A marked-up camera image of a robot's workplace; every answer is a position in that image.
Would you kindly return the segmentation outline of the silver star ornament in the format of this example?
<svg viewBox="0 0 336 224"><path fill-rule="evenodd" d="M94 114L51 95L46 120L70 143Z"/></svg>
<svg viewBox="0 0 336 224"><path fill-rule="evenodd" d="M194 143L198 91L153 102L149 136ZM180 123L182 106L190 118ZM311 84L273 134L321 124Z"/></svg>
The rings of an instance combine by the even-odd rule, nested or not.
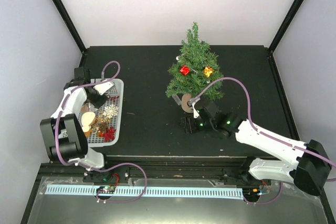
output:
<svg viewBox="0 0 336 224"><path fill-rule="evenodd" d="M96 113L97 111L99 111L99 109L97 109L93 104L89 103L88 104L88 111Z"/></svg>

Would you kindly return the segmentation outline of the red gift box ornament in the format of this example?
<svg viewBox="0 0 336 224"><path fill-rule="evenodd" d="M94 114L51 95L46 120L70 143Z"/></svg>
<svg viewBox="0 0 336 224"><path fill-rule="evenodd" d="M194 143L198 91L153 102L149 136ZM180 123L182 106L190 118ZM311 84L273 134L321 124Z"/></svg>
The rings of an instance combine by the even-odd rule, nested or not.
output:
<svg viewBox="0 0 336 224"><path fill-rule="evenodd" d="M184 76L187 76L190 73L190 68L184 65L181 67L180 73Z"/></svg>

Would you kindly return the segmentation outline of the gold gift box ornament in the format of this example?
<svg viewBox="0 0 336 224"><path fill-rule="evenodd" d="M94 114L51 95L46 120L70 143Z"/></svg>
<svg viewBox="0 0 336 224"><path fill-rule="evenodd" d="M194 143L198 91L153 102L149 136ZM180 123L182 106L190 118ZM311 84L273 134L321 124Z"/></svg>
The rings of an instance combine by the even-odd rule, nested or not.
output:
<svg viewBox="0 0 336 224"><path fill-rule="evenodd" d="M214 72L214 69L208 66L206 66L203 70L203 74L205 75L206 78L209 78L213 72Z"/></svg>

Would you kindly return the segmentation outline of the small green christmas tree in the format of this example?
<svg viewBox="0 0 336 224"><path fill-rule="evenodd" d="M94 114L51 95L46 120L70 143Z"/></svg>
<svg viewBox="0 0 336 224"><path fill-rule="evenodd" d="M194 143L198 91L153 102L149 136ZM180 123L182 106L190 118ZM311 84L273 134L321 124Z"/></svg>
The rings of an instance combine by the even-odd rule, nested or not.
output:
<svg viewBox="0 0 336 224"><path fill-rule="evenodd" d="M199 38L196 22L187 30L186 38L181 41L180 54L177 57L178 60L168 69L172 79L166 88L167 97L186 93L196 97L211 82L224 76L218 64L218 55L211 51L207 42ZM190 73L187 76L180 73L180 69L184 65L190 68ZM206 66L214 69L209 78L203 74Z"/></svg>

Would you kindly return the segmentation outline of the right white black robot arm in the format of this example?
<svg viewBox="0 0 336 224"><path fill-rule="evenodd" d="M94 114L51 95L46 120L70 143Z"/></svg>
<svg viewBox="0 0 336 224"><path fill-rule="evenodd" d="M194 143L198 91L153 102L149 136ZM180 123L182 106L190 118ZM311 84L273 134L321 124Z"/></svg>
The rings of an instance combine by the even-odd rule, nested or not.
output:
<svg viewBox="0 0 336 224"><path fill-rule="evenodd" d="M187 99L182 109L189 115L183 119L186 132L205 131L216 137L233 137L237 142L257 148L274 157L266 160L249 157L238 171L239 179L250 184L254 180L278 180L294 184L301 191L320 196L331 172L323 145L293 140L262 127L234 113L223 113L210 100Z"/></svg>

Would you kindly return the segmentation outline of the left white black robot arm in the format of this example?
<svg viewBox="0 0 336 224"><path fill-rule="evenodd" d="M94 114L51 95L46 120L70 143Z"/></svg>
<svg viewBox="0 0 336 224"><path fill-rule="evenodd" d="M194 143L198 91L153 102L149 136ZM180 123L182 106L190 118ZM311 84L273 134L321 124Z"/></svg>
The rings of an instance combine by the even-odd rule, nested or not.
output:
<svg viewBox="0 0 336 224"><path fill-rule="evenodd" d="M81 108L90 102L97 109L107 101L105 92L111 87L91 83L90 72L84 67L74 69L74 78L64 87L64 96L50 118L40 122L40 130L47 155L51 161L64 165L83 165L94 169L94 175L102 182L113 174L105 164L104 155L88 147L87 137L79 122Z"/></svg>

